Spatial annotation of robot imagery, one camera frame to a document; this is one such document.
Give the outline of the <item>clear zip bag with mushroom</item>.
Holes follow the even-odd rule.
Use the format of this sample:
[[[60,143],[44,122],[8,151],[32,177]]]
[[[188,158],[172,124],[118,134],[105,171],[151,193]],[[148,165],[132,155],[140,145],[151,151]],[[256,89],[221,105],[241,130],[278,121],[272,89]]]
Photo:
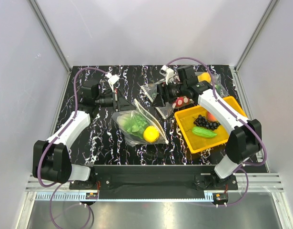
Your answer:
[[[165,84],[165,85],[180,84],[181,85],[182,82],[179,80],[179,77],[177,75],[175,75],[175,76],[171,77],[168,80],[168,82],[166,82],[165,78],[162,78],[155,83],[149,83],[149,84],[142,85],[141,89],[142,89],[142,92],[150,100],[151,107],[155,108],[156,111],[161,116],[161,118],[166,120],[174,112],[175,106],[168,103],[168,102],[164,102],[162,94],[160,93],[160,90],[158,88],[158,85],[162,86],[163,84]]]

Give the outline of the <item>green fake bok choy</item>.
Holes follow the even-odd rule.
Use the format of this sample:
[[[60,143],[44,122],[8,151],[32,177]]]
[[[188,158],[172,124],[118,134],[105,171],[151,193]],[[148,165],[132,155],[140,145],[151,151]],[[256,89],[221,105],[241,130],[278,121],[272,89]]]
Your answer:
[[[117,124],[122,131],[143,139],[144,130],[150,123],[140,114],[123,114],[117,117]]]

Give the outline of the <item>clear zip bag with lemon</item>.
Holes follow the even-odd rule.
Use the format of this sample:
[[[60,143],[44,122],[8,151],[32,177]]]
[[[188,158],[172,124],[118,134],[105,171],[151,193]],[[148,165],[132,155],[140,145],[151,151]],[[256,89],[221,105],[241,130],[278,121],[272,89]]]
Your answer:
[[[136,99],[134,109],[115,112],[113,121],[124,135],[127,145],[168,144],[169,140],[159,121],[149,113]]]

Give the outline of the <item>yellow fake lemon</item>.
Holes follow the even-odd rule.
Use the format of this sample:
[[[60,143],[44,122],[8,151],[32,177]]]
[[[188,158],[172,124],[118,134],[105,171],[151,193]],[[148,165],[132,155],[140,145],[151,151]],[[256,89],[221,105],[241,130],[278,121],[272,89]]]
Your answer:
[[[160,133],[153,125],[148,126],[143,132],[143,139],[148,143],[155,143],[160,137]]]

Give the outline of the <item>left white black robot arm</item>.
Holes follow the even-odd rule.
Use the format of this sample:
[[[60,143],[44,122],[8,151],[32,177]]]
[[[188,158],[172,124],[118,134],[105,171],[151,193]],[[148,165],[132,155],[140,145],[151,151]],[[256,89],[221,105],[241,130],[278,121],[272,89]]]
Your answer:
[[[47,140],[38,140],[33,147],[33,177],[54,184],[80,181],[87,189],[96,185],[97,178],[89,166],[71,163],[69,152],[72,144],[97,116],[99,108],[111,107],[116,112],[131,111],[135,106],[127,101],[118,88],[101,90],[96,80],[86,81],[78,91],[78,109]]]

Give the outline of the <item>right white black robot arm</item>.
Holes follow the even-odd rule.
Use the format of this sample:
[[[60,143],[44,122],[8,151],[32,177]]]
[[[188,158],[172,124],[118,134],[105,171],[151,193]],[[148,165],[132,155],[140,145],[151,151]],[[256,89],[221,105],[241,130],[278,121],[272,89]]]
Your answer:
[[[223,188],[227,178],[243,162],[265,149],[261,123],[256,119],[249,120],[235,111],[217,94],[214,82],[198,80],[191,65],[179,67],[176,71],[164,65],[160,74],[165,80],[157,85],[157,96],[152,106],[164,107],[185,96],[214,115],[228,133],[226,155],[214,167],[215,174],[210,177],[213,188]]]

